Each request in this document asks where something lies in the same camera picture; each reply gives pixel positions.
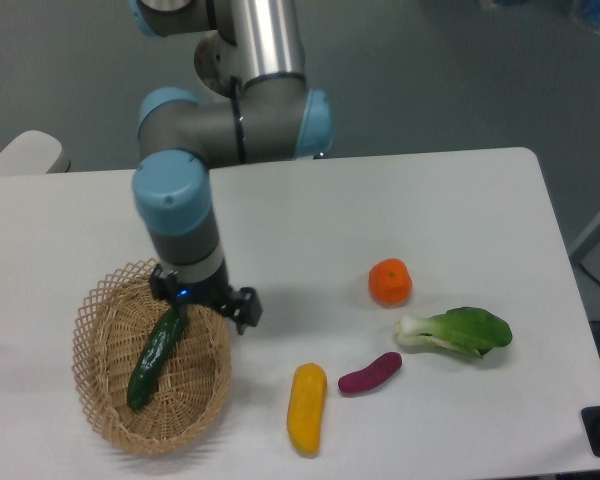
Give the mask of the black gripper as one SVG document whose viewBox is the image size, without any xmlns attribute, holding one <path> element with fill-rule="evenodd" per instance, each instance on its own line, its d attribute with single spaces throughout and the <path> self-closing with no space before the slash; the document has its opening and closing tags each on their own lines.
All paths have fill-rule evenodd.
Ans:
<svg viewBox="0 0 600 480">
<path fill-rule="evenodd" d="M 203 280 L 185 281 L 173 271 L 158 264 L 149 277 L 149 287 L 154 299 L 166 301 L 180 322 L 188 322 L 188 305 L 201 305 L 218 311 L 235 324 L 238 335 L 255 328 L 263 308 L 257 291 L 251 287 L 233 290 L 229 284 L 226 264 Z"/>
</svg>

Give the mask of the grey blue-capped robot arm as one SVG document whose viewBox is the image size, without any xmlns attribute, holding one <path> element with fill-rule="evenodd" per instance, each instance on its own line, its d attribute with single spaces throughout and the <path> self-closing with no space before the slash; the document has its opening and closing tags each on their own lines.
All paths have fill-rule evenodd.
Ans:
<svg viewBox="0 0 600 480">
<path fill-rule="evenodd" d="M 307 85 L 291 1 L 133 1 L 149 36 L 206 32 L 221 101 L 203 106 L 191 92 L 164 87 L 139 111 L 141 161 L 134 202 L 159 258 L 152 295 L 184 313 L 191 304 L 254 327 L 254 289 L 230 285 L 212 205 L 216 168 L 316 157 L 333 141 L 328 96 Z"/>
</svg>

